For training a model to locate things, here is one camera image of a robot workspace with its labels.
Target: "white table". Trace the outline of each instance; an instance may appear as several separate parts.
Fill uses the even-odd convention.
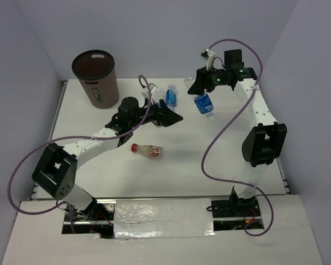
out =
[[[268,205],[263,197],[258,200],[267,226]],[[270,200],[275,221],[262,237],[235,230],[198,238],[100,239],[94,234],[62,235],[63,210],[36,216],[18,214],[3,264],[322,265],[300,197],[276,195],[270,196]],[[30,201],[23,202],[21,208],[40,211],[54,204]]]
[[[152,124],[140,127],[126,144],[82,166],[76,183],[97,198],[229,195],[232,185],[206,178],[200,163],[208,144],[240,109],[235,93],[229,87],[217,87],[210,94],[214,116],[208,119],[200,115],[187,95],[182,78],[150,78],[149,82],[163,88],[176,85],[178,107],[175,111],[184,120],[168,128]],[[69,80],[52,137],[91,135],[99,131],[117,112],[124,97],[136,97],[143,104],[136,78],[118,79],[118,86],[119,102],[110,109],[100,110],[91,105],[77,79]],[[241,144],[249,131],[248,119],[243,114],[210,151],[205,164],[210,175],[241,180],[244,166]],[[160,161],[151,161],[135,155],[130,151],[133,142],[163,146],[164,156]],[[286,193],[276,161],[265,171],[259,187],[267,194]],[[51,197],[38,188],[34,198]]]

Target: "bottle with red cap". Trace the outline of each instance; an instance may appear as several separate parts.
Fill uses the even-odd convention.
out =
[[[138,153],[142,156],[155,159],[155,158],[160,158],[162,154],[162,148],[155,145],[132,144],[131,152]]]

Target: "robotic arm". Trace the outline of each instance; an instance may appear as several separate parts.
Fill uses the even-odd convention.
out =
[[[203,95],[205,91],[211,93],[216,86],[227,85],[244,105],[255,89],[254,98],[245,109],[252,129],[242,144],[242,155],[248,166],[243,169],[241,181],[257,185],[267,165],[280,156],[287,127],[277,122],[259,87],[254,87],[256,74],[252,68],[244,67],[240,49],[225,51],[223,69],[213,67],[216,57],[213,51],[207,49],[201,56],[206,60],[206,66],[197,70],[196,80],[188,94]],[[251,203],[254,200],[255,188],[236,184],[232,189],[232,196],[238,204]]]
[[[75,184],[76,170],[101,153],[123,145],[132,133],[117,137],[130,131],[144,117],[148,99],[142,108],[133,97],[124,98],[110,123],[106,124],[90,139],[81,140],[59,146],[56,143],[48,145],[33,172],[32,179],[56,200],[64,200],[80,210],[89,219],[93,219],[98,211],[104,212],[103,205],[88,192]],[[160,107],[152,104],[144,124],[154,123],[156,126],[168,127],[183,117],[171,111],[163,100]],[[96,140],[101,137],[115,137],[110,140]]]

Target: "brown bin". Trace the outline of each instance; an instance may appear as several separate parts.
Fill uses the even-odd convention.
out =
[[[110,53],[85,51],[73,60],[72,72],[96,108],[108,109],[118,102],[115,61]]]

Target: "plastic bottle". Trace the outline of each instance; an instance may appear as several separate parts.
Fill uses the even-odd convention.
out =
[[[160,158],[162,154],[162,148],[154,145],[132,144],[131,152],[138,153],[142,156],[155,159],[155,158]]]
[[[173,84],[170,84],[167,88],[166,94],[165,94],[165,103],[167,107],[174,111],[174,107],[177,106],[177,95],[176,95],[177,87]]]
[[[152,99],[160,107],[159,100],[165,100],[166,94],[163,88],[157,87],[155,84],[150,84]]]
[[[194,82],[195,79],[193,77],[188,77],[184,80],[184,84],[186,85],[186,88],[188,90],[194,84]],[[191,95],[191,96],[194,99],[197,109],[202,115],[206,117],[210,117],[213,115],[213,104],[209,95],[206,92],[202,96],[198,96],[198,95]]]

